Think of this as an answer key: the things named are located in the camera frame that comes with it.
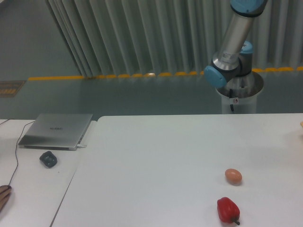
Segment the person's hand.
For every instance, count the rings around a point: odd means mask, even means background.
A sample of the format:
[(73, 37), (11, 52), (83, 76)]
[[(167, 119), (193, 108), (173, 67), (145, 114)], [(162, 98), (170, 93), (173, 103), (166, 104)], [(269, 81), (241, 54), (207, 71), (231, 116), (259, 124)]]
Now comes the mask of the person's hand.
[(8, 185), (0, 187), (0, 211), (4, 208), (11, 196), (11, 190), (8, 190)]

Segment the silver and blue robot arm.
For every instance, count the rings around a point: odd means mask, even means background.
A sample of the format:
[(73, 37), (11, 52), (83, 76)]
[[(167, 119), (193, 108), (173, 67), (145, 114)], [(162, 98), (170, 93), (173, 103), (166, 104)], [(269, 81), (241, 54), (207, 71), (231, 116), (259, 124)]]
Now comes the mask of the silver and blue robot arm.
[(213, 87), (224, 87), (231, 79), (244, 73), (240, 53), (254, 19), (263, 13), (266, 4), (266, 0), (230, 1), (232, 17), (223, 43), (204, 69), (204, 76)]

